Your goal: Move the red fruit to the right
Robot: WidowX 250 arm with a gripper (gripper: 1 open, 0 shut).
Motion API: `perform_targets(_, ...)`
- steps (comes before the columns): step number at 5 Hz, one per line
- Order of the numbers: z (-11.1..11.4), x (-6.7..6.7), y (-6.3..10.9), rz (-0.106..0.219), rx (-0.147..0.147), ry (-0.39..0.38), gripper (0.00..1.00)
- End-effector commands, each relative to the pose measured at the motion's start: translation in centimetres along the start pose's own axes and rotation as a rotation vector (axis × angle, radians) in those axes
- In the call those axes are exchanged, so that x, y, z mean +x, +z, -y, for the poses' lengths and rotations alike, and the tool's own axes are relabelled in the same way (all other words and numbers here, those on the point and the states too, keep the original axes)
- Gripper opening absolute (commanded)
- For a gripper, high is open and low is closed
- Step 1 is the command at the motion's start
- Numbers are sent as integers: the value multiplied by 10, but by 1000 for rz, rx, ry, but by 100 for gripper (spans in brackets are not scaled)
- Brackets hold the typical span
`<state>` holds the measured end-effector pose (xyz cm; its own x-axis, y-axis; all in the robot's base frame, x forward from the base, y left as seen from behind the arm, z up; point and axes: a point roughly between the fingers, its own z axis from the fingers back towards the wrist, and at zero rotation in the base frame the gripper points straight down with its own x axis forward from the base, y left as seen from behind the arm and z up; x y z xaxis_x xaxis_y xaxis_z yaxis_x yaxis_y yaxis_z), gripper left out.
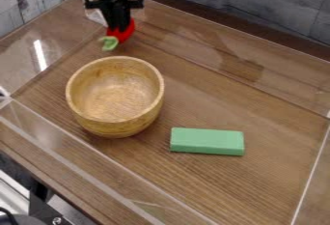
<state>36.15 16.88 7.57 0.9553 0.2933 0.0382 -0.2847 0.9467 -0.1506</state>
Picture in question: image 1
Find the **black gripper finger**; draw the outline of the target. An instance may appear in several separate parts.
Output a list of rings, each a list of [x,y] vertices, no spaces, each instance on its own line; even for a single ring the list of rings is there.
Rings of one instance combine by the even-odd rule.
[[[130,25],[130,8],[121,5],[118,8],[119,30],[125,32]]]
[[[102,11],[109,27],[111,29],[115,29],[118,27],[118,10],[114,7],[111,8],[102,7],[101,11]]]

